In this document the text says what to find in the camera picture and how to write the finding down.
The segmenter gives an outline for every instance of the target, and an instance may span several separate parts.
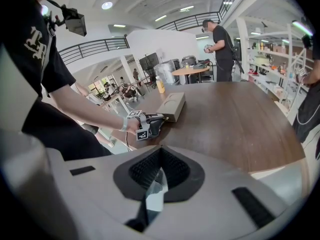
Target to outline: white printed graphic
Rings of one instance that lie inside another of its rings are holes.
[[[145,131],[145,132],[140,132],[139,134],[138,134],[138,138],[139,139],[145,139],[147,137],[147,132]]]
[[[41,60],[41,65],[43,66],[45,62],[45,55],[47,53],[47,46],[39,42],[39,40],[42,38],[42,33],[37,30],[35,26],[32,26],[31,35],[32,37],[25,41],[24,46],[33,52],[33,58]]]
[[[129,116],[137,116],[137,115],[140,114],[140,112],[141,112],[141,110],[131,111],[130,114],[129,114]]]

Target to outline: bottle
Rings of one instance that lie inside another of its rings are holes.
[[[160,76],[156,76],[156,86],[158,86],[159,93],[163,94],[165,92],[164,82],[160,79]]]

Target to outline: black slot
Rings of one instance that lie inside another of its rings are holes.
[[[85,173],[94,171],[95,169],[96,168],[94,168],[93,166],[86,166],[86,167],[81,167],[77,169],[72,169],[70,170],[70,173],[72,174],[72,176],[76,176],[76,175],[85,174]]]
[[[246,187],[238,187],[232,190],[232,193],[259,229],[275,219]]]

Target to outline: person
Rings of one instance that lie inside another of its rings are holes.
[[[136,102],[138,100],[138,95],[136,90],[132,89],[132,85],[129,85],[127,83],[124,83],[119,86],[119,91],[123,93],[123,96],[125,98],[131,98],[133,97],[133,101]]]
[[[54,25],[42,16],[41,0],[19,1],[23,3],[19,17],[10,10],[3,12],[9,24],[1,26],[1,32],[5,33],[1,38],[11,60],[38,95],[22,132],[38,138],[47,148],[60,151],[65,161],[111,155],[93,134],[72,118],[132,134],[138,129],[139,121],[111,114],[75,93],[70,86],[76,80],[57,51]],[[41,84],[59,109],[42,102]]]
[[[299,83],[310,86],[292,125],[301,143],[304,143],[309,132],[320,124],[320,46],[317,38],[317,34],[312,37],[313,70],[303,78],[297,78]],[[320,159],[320,139],[315,157]]]
[[[136,68],[133,70],[133,78],[134,80],[139,81],[139,73]]]
[[[95,103],[98,106],[101,106],[103,104],[103,101],[101,101],[93,93],[89,93],[89,91],[78,82],[75,82],[73,85],[71,85],[71,89],[74,90],[77,94],[86,97],[89,101]],[[99,127],[81,121],[77,122],[82,126],[82,128],[92,133],[99,142],[107,144],[110,148],[113,148],[115,146],[115,144],[111,140],[106,139],[99,132]]]
[[[120,77],[120,84],[123,85],[123,84],[125,84],[125,83],[126,83],[126,82],[125,82],[124,78],[121,76],[121,77]]]
[[[204,50],[210,54],[215,52],[216,81],[232,82],[233,44],[228,32],[211,19],[205,19],[202,23],[205,32],[212,32],[215,45]]]

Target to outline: white table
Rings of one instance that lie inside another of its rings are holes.
[[[121,105],[123,106],[124,110],[125,110],[128,114],[130,114],[129,109],[127,108],[126,104],[125,104],[124,101],[122,100],[120,94],[117,94],[117,95],[113,96],[111,99],[109,99],[108,101],[105,101],[104,103],[102,103],[101,106],[106,105],[106,107],[108,108],[108,105],[110,105],[111,108],[116,112],[116,114],[119,114],[119,112],[117,111],[115,105],[113,105],[113,102],[116,101],[117,99],[119,99],[119,101],[120,101]]]

